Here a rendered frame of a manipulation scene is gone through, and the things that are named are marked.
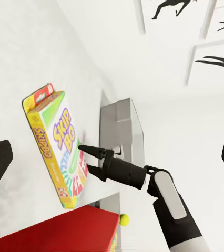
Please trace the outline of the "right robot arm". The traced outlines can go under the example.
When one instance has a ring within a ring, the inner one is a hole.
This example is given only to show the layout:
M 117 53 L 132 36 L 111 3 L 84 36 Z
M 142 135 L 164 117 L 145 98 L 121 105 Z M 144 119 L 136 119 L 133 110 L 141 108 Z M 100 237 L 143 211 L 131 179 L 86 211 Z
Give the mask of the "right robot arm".
M 169 171 L 124 161 L 122 146 L 105 150 L 81 144 L 78 149 L 100 160 L 105 158 L 102 168 L 87 165 L 89 173 L 101 181 L 109 178 L 141 190 L 146 174 L 150 175 L 147 193 L 158 198 L 152 205 L 170 252 L 211 252 Z

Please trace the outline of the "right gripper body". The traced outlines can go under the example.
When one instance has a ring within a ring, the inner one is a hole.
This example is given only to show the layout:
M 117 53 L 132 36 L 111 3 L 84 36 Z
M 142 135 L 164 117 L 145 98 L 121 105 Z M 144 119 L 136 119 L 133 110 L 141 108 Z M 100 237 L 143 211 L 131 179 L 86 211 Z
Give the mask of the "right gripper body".
M 114 157 L 114 151 L 108 150 L 102 166 L 101 181 L 106 182 L 107 178 L 128 184 L 134 164 Z

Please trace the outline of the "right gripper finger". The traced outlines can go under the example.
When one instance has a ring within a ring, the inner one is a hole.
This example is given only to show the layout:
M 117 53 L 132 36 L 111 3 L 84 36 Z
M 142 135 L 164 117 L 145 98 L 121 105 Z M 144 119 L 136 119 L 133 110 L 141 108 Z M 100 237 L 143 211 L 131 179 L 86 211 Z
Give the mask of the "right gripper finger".
M 99 148 L 99 147 L 95 147 L 95 146 L 87 146 L 87 145 L 83 145 L 81 144 L 78 147 L 79 150 L 88 153 L 100 160 L 102 160 L 103 158 L 106 157 L 108 150 L 105 150 L 105 148 Z
M 96 167 L 96 166 L 91 166 L 91 165 L 87 165 L 87 168 L 88 168 L 89 173 L 91 173 L 94 176 L 101 179 L 102 168 L 99 168 L 99 167 Z

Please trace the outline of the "board game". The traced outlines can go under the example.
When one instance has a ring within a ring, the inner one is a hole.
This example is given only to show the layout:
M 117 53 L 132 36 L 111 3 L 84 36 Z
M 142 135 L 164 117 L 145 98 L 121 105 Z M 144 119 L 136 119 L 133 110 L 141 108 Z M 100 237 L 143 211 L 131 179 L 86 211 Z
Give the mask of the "board game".
M 89 171 L 83 151 L 78 149 L 81 144 L 66 93 L 47 84 L 23 104 L 58 197 L 64 209 L 75 208 Z

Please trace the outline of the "tennis ball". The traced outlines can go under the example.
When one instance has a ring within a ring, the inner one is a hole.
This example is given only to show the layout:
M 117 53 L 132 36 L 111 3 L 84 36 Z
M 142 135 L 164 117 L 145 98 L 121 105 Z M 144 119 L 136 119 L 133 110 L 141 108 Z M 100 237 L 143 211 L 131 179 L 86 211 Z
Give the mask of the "tennis ball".
M 125 226 L 129 223 L 129 217 L 126 214 L 120 215 L 120 224 Z

